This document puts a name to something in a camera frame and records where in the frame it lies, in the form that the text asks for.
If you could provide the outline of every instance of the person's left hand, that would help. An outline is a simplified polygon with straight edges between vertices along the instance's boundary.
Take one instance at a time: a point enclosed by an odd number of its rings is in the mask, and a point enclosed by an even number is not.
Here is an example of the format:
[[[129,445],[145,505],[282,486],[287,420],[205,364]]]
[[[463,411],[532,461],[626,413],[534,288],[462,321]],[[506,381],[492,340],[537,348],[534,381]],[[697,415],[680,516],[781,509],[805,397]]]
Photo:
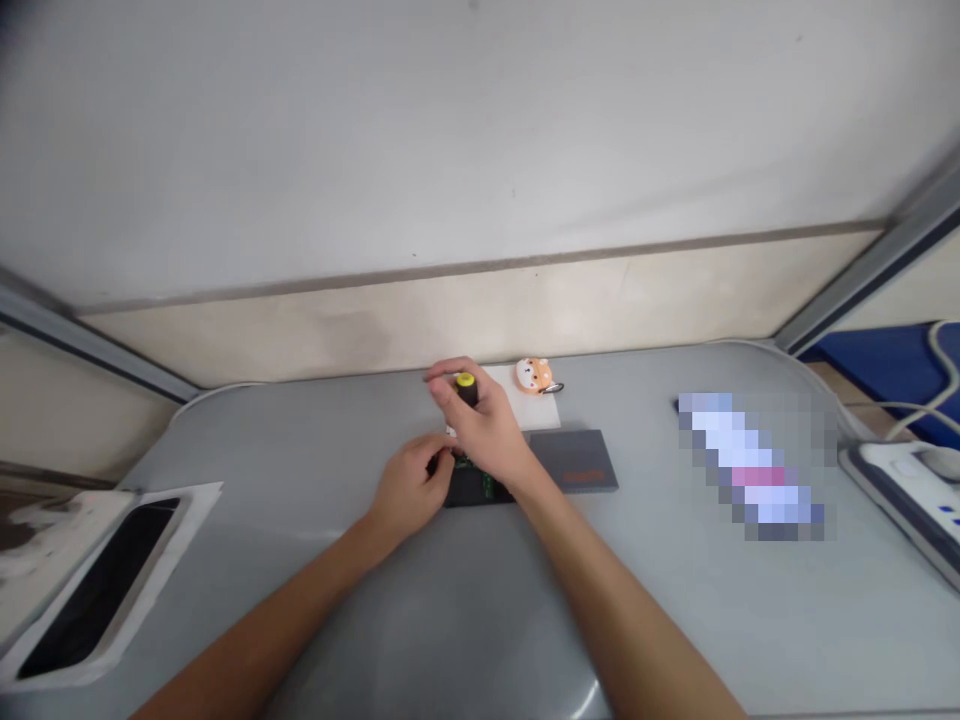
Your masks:
[[[429,522],[447,497],[453,474],[450,448],[457,439],[435,433],[414,438],[387,461],[377,494],[367,513],[382,532],[401,543]],[[440,452],[433,476],[427,474],[430,458]]]

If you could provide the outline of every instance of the blue fabric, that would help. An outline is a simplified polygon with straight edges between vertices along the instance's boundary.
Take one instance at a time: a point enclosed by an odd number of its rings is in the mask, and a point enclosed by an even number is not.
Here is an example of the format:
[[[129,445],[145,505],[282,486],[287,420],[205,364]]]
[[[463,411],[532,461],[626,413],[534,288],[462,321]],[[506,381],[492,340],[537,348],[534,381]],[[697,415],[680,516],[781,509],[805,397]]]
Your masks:
[[[803,358],[826,359],[871,399],[925,404],[947,384],[947,375],[927,345],[930,325],[830,333]],[[960,365],[960,323],[940,329],[940,346]],[[940,406],[960,422],[960,393]],[[895,417],[912,410],[889,408]],[[960,450],[960,436],[934,417],[910,426],[921,440]]]

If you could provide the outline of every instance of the hand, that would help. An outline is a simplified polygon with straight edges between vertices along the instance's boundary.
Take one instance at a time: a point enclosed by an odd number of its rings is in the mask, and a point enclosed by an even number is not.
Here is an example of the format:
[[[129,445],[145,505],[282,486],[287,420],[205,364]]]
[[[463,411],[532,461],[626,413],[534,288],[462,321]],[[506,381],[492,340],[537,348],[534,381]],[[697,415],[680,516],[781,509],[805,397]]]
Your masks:
[[[367,518],[396,544],[420,530],[443,505],[453,473],[450,447],[456,438],[439,433],[414,438],[387,461]],[[437,470],[427,474],[440,453]]]
[[[444,377],[460,372],[477,379],[476,408],[463,402],[450,379]],[[424,379],[447,424],[457,431],[460,447],[482,470],[511,492],[528,487],[544,475],[523,439],[506,391],[477,363],[466,357],[441,360],[427,370]]]

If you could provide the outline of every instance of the beige wall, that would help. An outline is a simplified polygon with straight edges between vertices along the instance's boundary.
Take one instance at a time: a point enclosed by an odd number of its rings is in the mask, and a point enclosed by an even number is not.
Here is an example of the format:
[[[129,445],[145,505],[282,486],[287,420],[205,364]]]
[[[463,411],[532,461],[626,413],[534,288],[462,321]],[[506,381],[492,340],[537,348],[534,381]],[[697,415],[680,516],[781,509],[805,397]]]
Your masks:
[[[875,232],[223,300],[84,320],[204,387],[772,335]]]
[[[105,370],[7,332],[0,336],[0,460],[119,480],[176,405]]]
[[[835,330],[960,320],[960,232],[841,321]]]

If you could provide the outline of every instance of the person's right hand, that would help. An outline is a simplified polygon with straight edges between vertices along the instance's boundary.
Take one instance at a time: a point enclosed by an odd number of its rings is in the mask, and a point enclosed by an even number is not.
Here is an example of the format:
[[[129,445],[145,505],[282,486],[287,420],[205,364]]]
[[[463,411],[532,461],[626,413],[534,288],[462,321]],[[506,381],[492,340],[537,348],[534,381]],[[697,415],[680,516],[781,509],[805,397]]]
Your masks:
[[[453,388],[447,375],[468,372],[477,380],[479,402],[471,408]],[[424,380],[447,424],[457,431],[464,452],[482,470],[514,492],[541,479],[540,463],[523,439],[507,393],[468,357],[441,360],[427,370]]]

